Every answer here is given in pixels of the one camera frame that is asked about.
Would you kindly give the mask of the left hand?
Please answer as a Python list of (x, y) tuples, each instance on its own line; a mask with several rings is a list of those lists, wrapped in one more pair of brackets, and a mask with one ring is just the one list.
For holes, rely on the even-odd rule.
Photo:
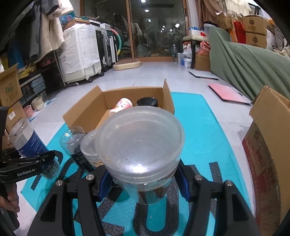
[(19, 196), (17, 193), (17, 184), (11, 183), (5, 186), (6, 197), (1, 195), (1, 208), (12, 211), (14, 213), (20, 212)]

